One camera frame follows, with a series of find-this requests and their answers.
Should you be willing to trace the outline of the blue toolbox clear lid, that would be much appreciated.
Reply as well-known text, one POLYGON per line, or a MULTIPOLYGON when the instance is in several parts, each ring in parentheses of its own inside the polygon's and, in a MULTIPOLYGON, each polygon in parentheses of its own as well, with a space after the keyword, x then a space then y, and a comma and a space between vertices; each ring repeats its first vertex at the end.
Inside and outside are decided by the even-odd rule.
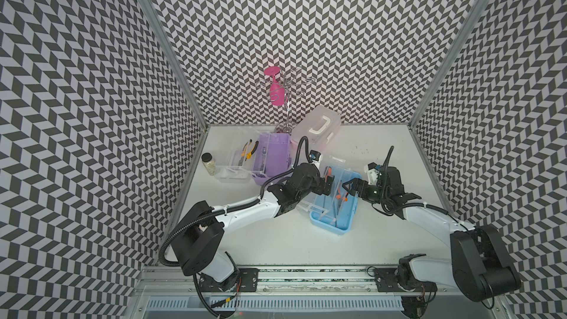
POLYGON ((343 184, 354 178, 361 178, 361 175, 348 167, 344 159, 325 156, 320 164, 323 177, 325 177, 328 166, 332 167, 335 176, 332 193, 329 196, 311 193, 298 204, 297 208, 307 215, 314 226, 342 236, 351 230, 357 211, 358 198, 338 202, 335 199, 336 187, 339 182, 343 184))

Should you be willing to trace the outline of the pink toolbox clear lid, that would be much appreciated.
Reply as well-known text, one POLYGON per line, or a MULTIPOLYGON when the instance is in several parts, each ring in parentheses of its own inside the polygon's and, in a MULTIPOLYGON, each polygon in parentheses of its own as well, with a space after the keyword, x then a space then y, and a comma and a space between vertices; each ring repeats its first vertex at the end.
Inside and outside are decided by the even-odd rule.
POLYGON ((309 149, 323 152, 332 138, 338 134, 340 126, 340 114, 325 106, 316 106, 292 129, 292 149, 297 149, 301 137, 307 136, 309 149))

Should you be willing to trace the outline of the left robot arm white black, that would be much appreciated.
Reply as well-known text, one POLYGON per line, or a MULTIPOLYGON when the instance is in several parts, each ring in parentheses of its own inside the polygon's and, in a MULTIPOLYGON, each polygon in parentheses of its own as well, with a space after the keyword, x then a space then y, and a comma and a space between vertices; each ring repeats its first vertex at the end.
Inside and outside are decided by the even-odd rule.
POLYGON ((253 223, 281 217, 312 193, 329 196, 334 181, 317 165, 304 162, 267 180, 258 196, 216 207, 198 202, 162 243, 159 263, 178 267, 197 281, 211 282, 219 292, 229 292, 243 275, 230 254, 220 251, 223 237, 253 223))

